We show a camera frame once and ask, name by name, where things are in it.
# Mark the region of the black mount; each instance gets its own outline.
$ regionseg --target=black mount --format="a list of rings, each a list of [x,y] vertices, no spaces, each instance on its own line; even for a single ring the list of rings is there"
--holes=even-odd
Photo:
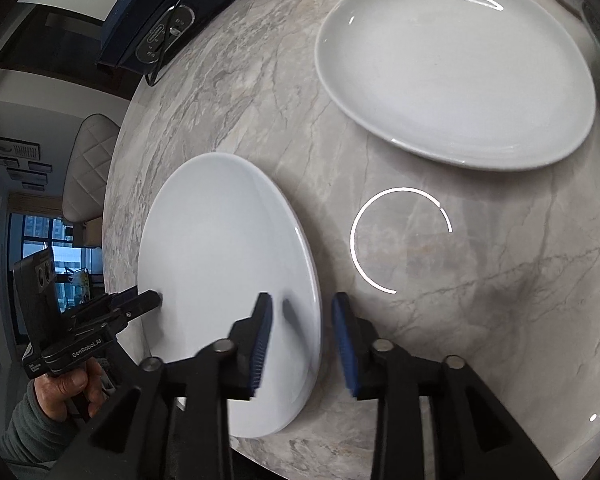
[[[195,357],[164,364],[149,357],[136,365],[118,343],[106,357],[123,383],[61,456],[48,480],[162,480],[168,478],[167,446],[177,416],[182,432],[178,477],[231,480],[227,399],[249,400],[254,352],[266,351],[272,303],[262,293],[251,317],[234,323]],[[184,412],[176,397],[186,397]]]
[[[429,361],[380,339],[344,292],[333,298],[333,316],[347,386],[358,400],[379,401],[372,480],[424,480],[421,396],[432,411],[437,480],[557,480],[464,359]]]
[[[99,356],[116,342],[116,334],[129,321],[160,306],[160,295],[147,290],[138,294],[136,286],[100,298],[67,311],[61,316],[62,337],[44,346],[29,331],[31,344],[22,358],[29,377],[43,374],[58,377],[80,366],[92,356]]]

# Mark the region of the gray sleeve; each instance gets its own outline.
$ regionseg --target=gray sleeve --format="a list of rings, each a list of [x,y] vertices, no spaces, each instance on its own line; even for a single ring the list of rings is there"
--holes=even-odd
[[[33,381],[29,381],[27,393],[16,405],[9,427],[0,437],[0,456],[20,462],[51,462],[62,455],[77,432],[73,421],[56,422],[45,415],[36,399]]]

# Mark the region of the cushioned chair back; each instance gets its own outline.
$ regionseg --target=cushioned chair back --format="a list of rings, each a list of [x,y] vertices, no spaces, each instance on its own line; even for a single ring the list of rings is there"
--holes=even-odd
[[[113,149],[120,128],[108,117],[87,117],[78,130],[62,192],[62,215],[69,222],[102,216]]]

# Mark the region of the white plate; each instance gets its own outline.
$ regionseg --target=white plate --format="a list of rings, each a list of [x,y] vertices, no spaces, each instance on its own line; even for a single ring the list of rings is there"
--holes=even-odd
[[[342,0],[315,65],[361,126],[458,166],[551,164],[587,137],[596,107],[578,47],[532,0]]]
[[[314,387],[322,321],[314,261],[280,190],[250,162],[207,153],[179,167],[142,232],[138,289],[162,294],[143,316],[151,354],[189,358],[248,317],[260,292],[274,302],[256,397],[229,402],[229,430],[258,437],[290,423]]]

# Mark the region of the gray marble surface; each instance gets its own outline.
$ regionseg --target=gray marble surface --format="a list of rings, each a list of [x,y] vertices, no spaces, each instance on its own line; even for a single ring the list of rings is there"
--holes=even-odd
[[[314,70],[320,24],[339,0],[237,0],[142,83],[122,125],[104,213],[107,289],[136,284],[138,249],[158,190],[186,160],[214,150],[264,170],[295,209],[311,245],[323,305],[346,290],[382,336],[415,355],[463,355],[535,441],[562,480],[600,453],[600,111],[566,160],[524,173],[485,173],[403,152],[347,119]],[[584,26],[537,0],[589,62]],[[410,186],[435,196],[453,225]],[[312,398],[283,431],[234,440],[289,479],[368,478],[375,404],[344,389],[330,322]],[[136,321],[120,335],[147,354]]]

